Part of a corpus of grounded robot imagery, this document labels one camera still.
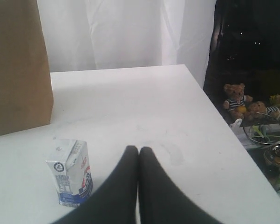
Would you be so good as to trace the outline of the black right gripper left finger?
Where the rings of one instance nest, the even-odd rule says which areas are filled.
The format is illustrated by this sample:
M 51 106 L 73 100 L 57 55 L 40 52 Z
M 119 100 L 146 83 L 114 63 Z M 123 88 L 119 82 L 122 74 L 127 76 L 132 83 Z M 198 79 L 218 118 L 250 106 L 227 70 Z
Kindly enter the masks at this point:
M 127 146 L 103 184 L 78 208 L 55 224 L 135 224 L 139 152 Z

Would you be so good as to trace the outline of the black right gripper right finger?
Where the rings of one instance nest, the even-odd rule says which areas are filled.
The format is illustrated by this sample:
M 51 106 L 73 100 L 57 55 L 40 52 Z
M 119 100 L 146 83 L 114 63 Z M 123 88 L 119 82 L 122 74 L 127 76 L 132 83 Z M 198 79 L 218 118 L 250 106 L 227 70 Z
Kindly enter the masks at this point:
M 139 210 L 142 224 L 219 224 L 171 180 L 152 148 L 139 153 Z

